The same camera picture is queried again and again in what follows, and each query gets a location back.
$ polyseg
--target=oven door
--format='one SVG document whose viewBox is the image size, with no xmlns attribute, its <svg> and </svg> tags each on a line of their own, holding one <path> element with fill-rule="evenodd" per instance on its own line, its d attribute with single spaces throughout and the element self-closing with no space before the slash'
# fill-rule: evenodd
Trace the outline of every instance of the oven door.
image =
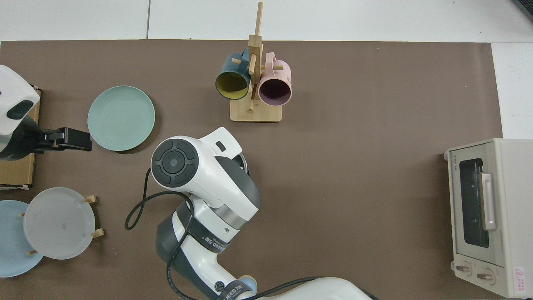
<svg viewBox="0 0 533 300">
<path fill-rule="evenodd" d="M 456 252 L 503 267 L 494 143 L 450 154 Z"/>
</svg>

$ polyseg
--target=teal mug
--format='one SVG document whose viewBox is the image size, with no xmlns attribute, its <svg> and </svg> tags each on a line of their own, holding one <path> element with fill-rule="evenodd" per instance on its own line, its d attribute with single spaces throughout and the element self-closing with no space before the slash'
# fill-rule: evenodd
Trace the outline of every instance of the teal mug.
<svg viewBox="0 0 533 300">
<path fill-rule="evenodd" d="M 232 59 L 240 60 L 239 64 L 232 62 Z M 224 97 L 237 100 L 246 96 L 250 86 L 250 74 L 248 74 L 248 48 L 242 53 L 229 55 L 222 65 L 222 70 L 216 78 L 216 90 Z"/>
</svg>

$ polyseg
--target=toaster oven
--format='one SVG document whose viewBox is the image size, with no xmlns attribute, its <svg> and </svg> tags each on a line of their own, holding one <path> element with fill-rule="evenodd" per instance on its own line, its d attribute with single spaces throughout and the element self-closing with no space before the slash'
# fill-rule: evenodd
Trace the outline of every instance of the toaster oven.
<svg viewBox="0 0 533 300">
<path fill-rule="evenodd" d="M 533 140 L 485 140 L 444 156 L 455 276 L 504 297 L 533 297 Z"/>
</svg>

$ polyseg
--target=pink mug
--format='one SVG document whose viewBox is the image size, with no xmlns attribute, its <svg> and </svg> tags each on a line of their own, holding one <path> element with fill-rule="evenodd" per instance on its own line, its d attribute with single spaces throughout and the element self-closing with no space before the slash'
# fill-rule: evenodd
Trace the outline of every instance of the pink mug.
<svg viewBox="0 0 533 300">
<path fill-rule="evenodd" d="M 261 73 L 257 88 L 259 99 L 271 106 L 285 105 L 293 95 L 290 67 L 286 62 L 276 59 L 274 52 L 266 56 L 265 70 Z M 283 70 L 274 70 L 274 66 L 283 66 Z"/>
</svg>

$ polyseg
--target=light green plate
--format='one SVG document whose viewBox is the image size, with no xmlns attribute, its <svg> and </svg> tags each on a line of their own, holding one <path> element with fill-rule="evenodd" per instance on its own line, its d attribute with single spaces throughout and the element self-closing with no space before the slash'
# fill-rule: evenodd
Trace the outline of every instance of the light green plate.
<svg viewBox="0 0 533 300">
<path fill-rule="evenodd" d="M 98 145 L 124 151 L 146 140 L 155 120 L 156 112 L 150 98 L 137 88 L 121 85 L 106 90 L 94 100 L 87 125 Z"/>
</svg>

